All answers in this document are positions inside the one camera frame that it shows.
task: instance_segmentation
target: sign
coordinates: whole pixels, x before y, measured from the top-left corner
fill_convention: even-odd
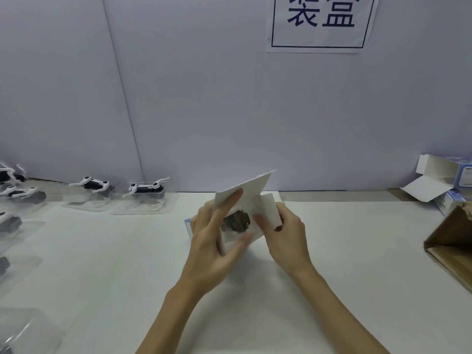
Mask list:
[[[267,52],[355,53],[379,0],[268,0]]]

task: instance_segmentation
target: black border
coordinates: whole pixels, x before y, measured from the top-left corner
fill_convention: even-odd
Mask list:
[[[364,48],[365,38],[367,37],[367,30],[369,30],[370,18],[372,16],[372,10],[374,9],[374,2],[372,0],[372,5],[370,6],[369,20],[367,21],[367,26],[365,28],[364,40],[362,42],[362,47],[338,47],[338,46],[274,46],[274,27],[275,27],[275,3],[277,0],[274,0],[274,15],[272,16],[272,40],[270,42],[271,47],[282,47],[282,48]]]

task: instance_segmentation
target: white partition panel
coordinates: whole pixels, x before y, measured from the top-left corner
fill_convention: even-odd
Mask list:
[[[104,0],[147,180],[405,185],[472,150],[472,0],[380,0],[365,49],[264,52],[266,0]]]
[[[0,0],[0,160],[141,178],[102,0]]]

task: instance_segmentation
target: hand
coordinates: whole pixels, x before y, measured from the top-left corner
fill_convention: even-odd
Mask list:
[[[221,256],[217,248],[223,219],[242,194],[242,189],[236,191],[213,215],[213,201],[206,202],[190,222],[192,245],[177,285],[183,286],[185,291],[190,292],[197,300],[224,280],[251,243],[252,235],[246,233],[225,256]]]
[[[268,250],[275,262],[291,277],[299,271],[312,267],[306,244],[305,224],[286,206],[277,202],[283,226],[273,229],[269,221],[261,214],[253,216],[254,221],[264,233]]]

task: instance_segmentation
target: white table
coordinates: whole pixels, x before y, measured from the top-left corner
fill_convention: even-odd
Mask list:
[[[50,210],[41,230],[10,249],[28,245],[44,260],[0,306],[36,306],[69,327],[59,354],[133,354],[186,260],[183,220],[211,198],[182,193],[171,213],[158,216]],[[422,250],[439,211],[413,202],[287,206],[306,224],[320,273],[392,354],[470,352],[472,298]],[[179,353],[286,352],[333,353],[259,239],[199,303]]]

